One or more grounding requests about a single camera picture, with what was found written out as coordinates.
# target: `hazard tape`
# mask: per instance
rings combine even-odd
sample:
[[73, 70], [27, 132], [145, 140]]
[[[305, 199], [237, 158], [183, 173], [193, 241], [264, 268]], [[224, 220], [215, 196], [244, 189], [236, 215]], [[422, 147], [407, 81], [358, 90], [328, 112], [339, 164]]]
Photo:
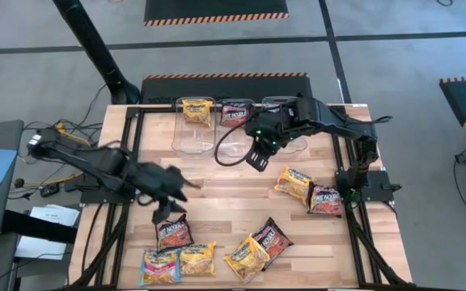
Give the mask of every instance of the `hazard tape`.
[[191, 17], [181, 19], [158, 19], [145, 22], [145, 26], [162, 26], [162, 25], [177, 25], [177, 24], [195, 24], [195, 23], [217, 23], [227, 21], [248, 21], [262, 19], [287, 19], [288, 13], [256, 13], [249, 15], [223, 15], [223, 16], [206, 16], [206, 17]]
[[441, 78], [439, 80], [440, 83], [465, 82], [465, 81], [466, 81], [466, 76], [465, 77], [459, 77], [459, 78]]
[[146, 79], [160, 78], [251, 78], [251, 77], [304, 77], [307, 73], [222, 73], [222, 74], [154, 74]]

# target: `black pole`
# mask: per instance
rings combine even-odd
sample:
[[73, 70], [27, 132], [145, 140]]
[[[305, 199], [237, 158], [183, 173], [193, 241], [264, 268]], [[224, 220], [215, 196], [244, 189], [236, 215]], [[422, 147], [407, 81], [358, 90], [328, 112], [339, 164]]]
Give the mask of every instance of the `black pole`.
[[139, 89], [120, 72], [80, 0], [53, 0], [111, 91], [112, 104], [136, 104]]

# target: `white paper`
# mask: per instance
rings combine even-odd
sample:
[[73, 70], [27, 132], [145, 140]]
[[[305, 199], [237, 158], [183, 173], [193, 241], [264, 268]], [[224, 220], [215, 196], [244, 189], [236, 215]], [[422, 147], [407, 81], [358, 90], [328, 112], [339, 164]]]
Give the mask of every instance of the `white paper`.
[[[73, 226], [79, 211], [68, 209], [58, 205], [46, 205], [46, 207], [34, 207], [30, 213], [31, 217], [60, 223], [64, 226]], [[36, 258], [43, 254], [62, 254], [66, 251], [66, 244], [61, 242], [50, 242], [46, 239], [22, 237], [17, 246], [15, 256], [21, 258]], [[43, 255], [41, 259], [62, 259], [62, 255]]]

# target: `yellow noodle package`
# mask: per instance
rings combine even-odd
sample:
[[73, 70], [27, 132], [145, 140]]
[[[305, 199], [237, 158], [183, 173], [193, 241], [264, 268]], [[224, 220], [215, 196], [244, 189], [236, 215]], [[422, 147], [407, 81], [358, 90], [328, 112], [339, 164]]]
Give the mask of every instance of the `yellow noodle package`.
[[248, 283], [269, 262], [269, 254], [251, 235], [224, 259], [244, 283]]
[[212, 101], [205, 99], [183, 100], [183, 116], [186, 122], [203, 123], [211, 126]]
[[274, 190], [290, 194], [307, 205], [308, 183], [314, 181], [316, 181], [316, 179], [311, 176], [286, 167], [285, 171], [278, 178]]
[[179, 252], [144, 250], [138, 286], [180, 282]]
[[215, 242], [193, 244], [180, 253], [180, 270], [182, 276], [202, 276], [214, 274]]

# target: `yellow cable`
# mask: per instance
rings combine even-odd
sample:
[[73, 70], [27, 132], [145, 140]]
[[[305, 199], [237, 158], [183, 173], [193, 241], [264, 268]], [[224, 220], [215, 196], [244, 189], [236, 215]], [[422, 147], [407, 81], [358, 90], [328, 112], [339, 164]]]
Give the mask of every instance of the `yellow cable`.
[[70, 137], [71, 139], [75, 139], [75, 140], [78, 140], [78, 141], [81, 141], [83, 143], [85, 143], [86, 145], [88, 146], [91, 146], [91, 144], [89, 143], [89, 141], [87, 141], [86, 139], [84, 138], [81, 138], [81, 137], [76, 137], [75, 135], [71, 134], [71, 133], [68, 133], [66, 130], [65, 130], [65, 127], [64, 127], [64, 124], [61, 122], [59, 124], [57, 124], [55, 126], [55, 128], [58, 130], [59, 133], [61, 133], [62, 135], [65, 135], [67, 137]]
[[62, 183], [62, 182], [66, 182], [66, 181], [75, 179], [78, 176], [80, 176], [81, 174], [82, 173], [72, 174], [72, 175], [69, 175], [69, 176], [67, 176], [67, 177], [65, 177], [63, 179], [58, 179], [58, 180], [54, 180], [54, 181], [45, 181], [43, 183], [25, 183], [24, 186], [45, 186], [45, 185], [51, 185], [51, 184], [55, 184], [55, 183]]

